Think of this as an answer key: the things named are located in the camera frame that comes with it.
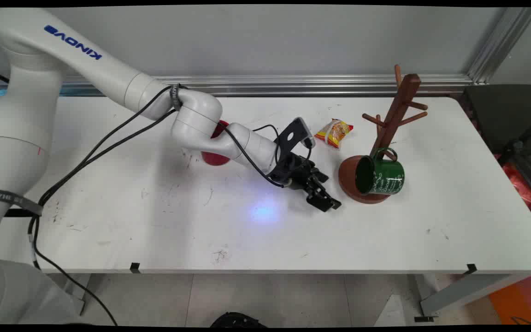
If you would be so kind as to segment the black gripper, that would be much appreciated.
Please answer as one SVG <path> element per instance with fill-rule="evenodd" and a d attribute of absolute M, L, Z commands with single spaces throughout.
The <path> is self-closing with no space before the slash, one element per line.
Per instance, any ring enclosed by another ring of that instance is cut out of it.
<path fill-rule="evenodd" d="M 342 205 L 340 201 L 331 197 L 324 187 L 329 176 L 322 173 L 312 160 L 297 154 L 288 153 L 272 169 L 268 177 L 289 189 L 306 191 L 308 204 L 322 212 L 338 209 Z"/>

